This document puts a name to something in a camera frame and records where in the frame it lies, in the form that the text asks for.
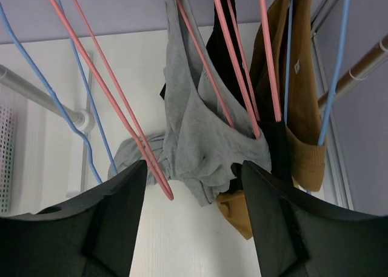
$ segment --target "brown cloth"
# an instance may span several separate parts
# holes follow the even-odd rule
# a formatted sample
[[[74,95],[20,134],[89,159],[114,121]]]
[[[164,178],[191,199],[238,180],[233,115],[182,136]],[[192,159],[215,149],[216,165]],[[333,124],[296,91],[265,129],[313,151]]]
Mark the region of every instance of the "brown cloth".
[[[222,193],[218,195],[216,201],[219,210],[226,220],[234,226],[244,238],[250,239],[253,234],[244,192],[238,190],[234,194]]]
[[[287,17],[289,0],[275,0],[268,9],[276,83],[284,109],[286,81]],[[292,177],[301,187],[318,191],[324,177],[326,146],[317,146],[321,119],[310,53],[311,0],[294,0],[291,40],[287,140],[292,157]],[[263,31],[255,39],[250,74],[260,117],[273,120],[273,105],[266,66]]]

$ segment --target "laundry basket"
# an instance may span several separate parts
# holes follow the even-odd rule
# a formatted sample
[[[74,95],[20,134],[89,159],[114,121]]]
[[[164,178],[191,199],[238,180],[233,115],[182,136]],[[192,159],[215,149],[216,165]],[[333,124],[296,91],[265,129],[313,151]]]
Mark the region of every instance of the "laundry basket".
[[[7,92],[0,92],[0,213],[10,209],[13,157],[16,138],[16,108],[7,99]]]

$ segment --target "purple wall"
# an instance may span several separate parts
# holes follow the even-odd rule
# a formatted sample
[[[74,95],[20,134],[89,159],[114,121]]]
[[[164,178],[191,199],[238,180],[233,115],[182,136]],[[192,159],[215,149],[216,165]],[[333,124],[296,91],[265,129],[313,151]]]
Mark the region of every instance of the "purple wall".
[[[92,29],[97,35],[165,29],[164,0],[78,0]],[[267,0],[267,6],[273,0]],[[199,25],[213,23],[212,0],[190,0]],[[315,11],[321,0],[313,0]],[[15,33],[22,42],[67,37],[49,0],[1,0]],[[71,0],[62,0],[65,13],[79,36],[86,36]],[[236,0],[239,22],[259,21],[258,0]],[[0,44],[10,39],[0,26]]]
[[[318,31],[327,80],[332,79],[342,1]],[[352,0],[341,74],[388,33],[387,0]],[[388,215],[388,63],[333,107],[355,210]]]

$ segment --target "gray cloth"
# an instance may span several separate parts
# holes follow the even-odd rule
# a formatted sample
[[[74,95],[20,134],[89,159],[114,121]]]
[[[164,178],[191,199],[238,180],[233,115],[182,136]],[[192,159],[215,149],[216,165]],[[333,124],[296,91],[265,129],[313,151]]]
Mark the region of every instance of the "gray cloth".
[[[166,0],[169,22],[167,64],[164,69],[167,129],[162,149],[162,135],[151,136],[150,144],[158,153],[156,157],[166,177],[184,182],[199,204],[205,206],[212,203],[221,192],[228,190],[230,180],[235,178],[230,169],[234,162],[241,164],[244,160],[250,160],[271,171],[270,153],[264,136],[254,139],[246,110],[218,76],[196,26],[189,0],[180,1],[235,129],[227,124],[189,31],[178,14],[175,0]],[[120,146],[115,156],[120,170],[138,159],[135,154],[139,155],[139,152],[133,145],[133,141],[129,140]]]

